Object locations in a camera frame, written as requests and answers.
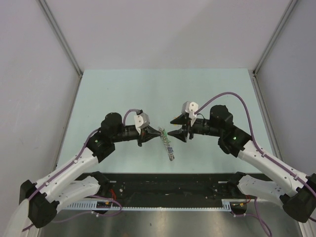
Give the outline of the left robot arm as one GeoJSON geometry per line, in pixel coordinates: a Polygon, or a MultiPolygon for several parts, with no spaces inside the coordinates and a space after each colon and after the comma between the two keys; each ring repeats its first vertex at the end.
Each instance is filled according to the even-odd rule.
{"type": "Polygon", "coordinates": [[[106,196],[109,181],[100,172],[88,176],[82,185],[73,181],[113,153],[116,143],[135,140],[141,147],[161,135],[150,126],[149,117],[142,110],[136,111],[133,125],[126,125],[125,121],[119,113],[107,114],[73,159],[35,182],[26,180],[21,184],[19,201],[28,201],[27,217],[32,226],[46,226],[66,204],[93,195],[106,196]]]}

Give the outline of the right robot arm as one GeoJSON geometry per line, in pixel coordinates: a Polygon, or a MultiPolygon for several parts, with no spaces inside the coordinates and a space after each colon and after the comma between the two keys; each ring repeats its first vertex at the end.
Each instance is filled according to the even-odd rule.
{"type": "Polygon", "coordinates": [[[197,118],[196,108],[183,108],[171,124],[180,125],[168,135],[183,142],[194,135],[218,137],[221,150],[256,167],[270,180],[264,181],[237,172],[229,180],[228,193],[233,198],[243,194],[268,200],[282,207],[294,220],[305,223],[316,209],[316,175],[298,171],[255,145],[254,138],[236,127],[233,115],[225,105],[210,109],[208,119],[197,118]]]}

